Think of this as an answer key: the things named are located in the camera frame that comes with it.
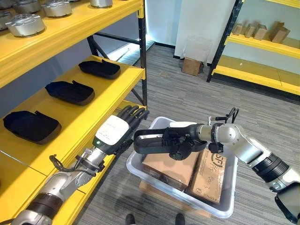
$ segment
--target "gray plastic bin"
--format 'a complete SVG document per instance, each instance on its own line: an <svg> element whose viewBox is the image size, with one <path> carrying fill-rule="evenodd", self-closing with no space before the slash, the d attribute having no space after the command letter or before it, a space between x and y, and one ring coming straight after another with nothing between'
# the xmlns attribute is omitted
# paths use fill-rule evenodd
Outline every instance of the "gray plastic bin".
<svg viewBox="0 0 300 225"><path fill-rule="evenodd" d="M152 122L150 129L162 129L169 126L170 122L174 122L166 117L157 117ZM179 191L168 184L148 175L142 165L143 155L132 152L127 160L127 169L134 175L140 177L143 181L149 183L153 187L165 192L166 194L186 203L198 210L205 210L219 218L228 218L233 213L234 193L236 172L238 168L238 158L232 153L224 151L222 154L227 157L224 181L222 186L222 194L220 204L206 204L188 194Z"/></svg>

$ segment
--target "black shoe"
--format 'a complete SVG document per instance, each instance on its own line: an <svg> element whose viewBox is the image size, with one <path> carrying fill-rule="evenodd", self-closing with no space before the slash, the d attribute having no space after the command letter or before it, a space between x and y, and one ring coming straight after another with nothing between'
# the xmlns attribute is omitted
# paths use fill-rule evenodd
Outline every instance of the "black shoe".
<svg viewBox="0 0 300 225"><path fill-rule="evenodd" d="M135 217L132 214L126 216L125 225L135 225Z"/></svg>
<svg viewBox="0 0 300 225"><path fill-rule="evenodd" d="M178 213L175 220L175 225L185 225L186 221L184 219L184 215Z"/></svg>

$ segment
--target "cardboard box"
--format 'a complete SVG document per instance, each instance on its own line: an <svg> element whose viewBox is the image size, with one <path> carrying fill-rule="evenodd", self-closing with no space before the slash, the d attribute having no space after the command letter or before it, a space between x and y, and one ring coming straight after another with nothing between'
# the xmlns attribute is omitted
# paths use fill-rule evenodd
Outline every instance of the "cardboard box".
<svg viewBox="0 0 300 225"><path fill-rule="evenodd" d="M255 31L255 26L253 26L252 24L249 24L246 31L245 31L245 37L246 38L252 37L254 31Z"/></svg>
<svg viewBox="0 0 300 225"><path fill-rule="evenodd" d="M243 25L241 23L238 23L235 25L234 29L232 30L232 33L235 35L239 35L242 31Z"/></svg>
<svg viewBox="0 0 300 225"><path fill-rule="evenodd" d="M198 152L192 152L186 159L176 161L169 154L148 154L142 164L151 176L184 190L189 185L198 155Z"/></svg>
<svg viewBox="0 0 300 225"><path fill-rule="evenodd" d="M188 57L184 58L182 72L186 74L191 74L197 76L202 62Z"/></svg>
<svg viewBox="0 0 300 225"><path fill-rule="evenodd" d="M291 32L287 28L284 27L284 22L277 23L277 26L273 30L273 32L270 33L270 39L272 42L275 43L281 43L286 36Z"/></svg>
<svg viewBox="0 0 300 225"><path fill-rule="evenodd" d="M254 38L261 41L266 33L267 27L265 25L259 24L254 31Z"/></svg>
<svg viewBox="0 0 300 225"><path fill-rule="evenodd" d="M225 164L225 157L204 149L199 155L188 193L197 198L220 203Z"/></svg>

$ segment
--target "cable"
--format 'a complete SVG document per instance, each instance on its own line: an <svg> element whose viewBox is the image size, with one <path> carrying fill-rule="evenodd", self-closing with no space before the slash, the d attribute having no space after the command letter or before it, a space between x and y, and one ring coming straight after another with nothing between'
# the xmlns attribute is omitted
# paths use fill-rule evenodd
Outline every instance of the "cable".
<svg viewBox="0 0 300 225"><path fill-rule="evenodd" d="M86 170L79 170L79 169L76 169L75 167L72 167L70 169L65 168L64 165L56 158L56 154L49 156L49 159L53 163L54 167L61 172L84 172L90 176L93 176L93 177L96 176L96 173L90 173L90 172L87 172Z"/></svg>
<svg viewBox="0 0 300 225"><path fill-rule="evenodd" d="M14 219L8 219L5 221L0 222L0 225L5 225L5 224L11 224L13 222Z"/></svg>

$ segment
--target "silver metal part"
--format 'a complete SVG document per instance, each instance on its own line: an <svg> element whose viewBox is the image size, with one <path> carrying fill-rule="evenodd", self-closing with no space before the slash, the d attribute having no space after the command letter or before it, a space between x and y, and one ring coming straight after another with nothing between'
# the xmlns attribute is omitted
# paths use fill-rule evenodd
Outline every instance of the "silver metal part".
<svg viewBox="0 0 300 225"><path fill-rule="evenodd" d="M13 220L11 225L23 225L23 224L51 225L52 220L43 214L31 210L24 210L19 213L19 215Z"/></svg>
<svg viewBox="0 0 300 225"><path fill-rule="evenodd" d="M13 7L15 11L19 14L32 14L41 10L41 5L39 4L38 0L15 0Z"/></svg>
<svg viewBox="0 0 300 225"><path fill-rule="evenodd" d="M99 165L105 158L106 154L100 149L92 148L86 149L81 155L91 162L92 165ZM88 173L95 173L89 168L81 165L78 167L80 170L85 170ZM51 176L41 189L41 193L49 193L59 197L63 202L67 200L79 187L88 183L93 176L86 172L58 172Z"/></svg>
<svg viewBox="0 0 300 225"><path fill-rule="evenodd" d="M268 182L267 185L269 187L273 187L277 191L280 191L294 182L300 183L300 174L290 166L284 174L277 177L275 180Z"/></svg>
<svg viewBox="0 0 300 225"><path fill-rule="evenodd" d="M200 125L197 129L199 134L199 139L202 141L211 142L211 126L210 125Z"/></svg>
<svg viewBox="0 0 300 225"><path fill-rule="evenodd" d="M45 29L41 17L35 14L15 15L11 22L7 22L6 25L14 36L29 36Z"/></svg>
<svg viewBox="0 0 300 225"><path fill-rule="evenodd" d="M7 25L5 23L11 21L13 16L10 12L0 12L0 30L7 29Z"/></svg>
<svg viewBox="0 0 300 225"><path fill-rule="evenodd" d="M12 0L0 0L0 9L6 9L13 6L14 1Z"/></svg>
<svg viewBox="0 0 300 225"><path fill-rule="evenodd" d="M98 8L107 8L113 5L113 0L90 0L90 5Z"/></svg>
<svg viewBox="0 0 300 225"><path fill-rule="evenodd" d="M211 142L211 126L201 125L197 132L200 140ZM224 149L227 148L250 168L271 154L256 139L247 136L241 126L232 123L217 127L214 138L216 142L224 145Z"/></svg>
<svg viewBox="0 0 300 225"><path fill-rule="evenodd" d="M67 0L51 0L42 5L46 16L60 17L72 13L70 2Z"/></svg>
<svg viewBox="0 0 300 225"><path fill-rule="evenodd" d="M93 147L91 151L87 149L86 153L87 153L86 159L94 165L100 164L106 156L106 154L102 150L96 147Z"/></svg>

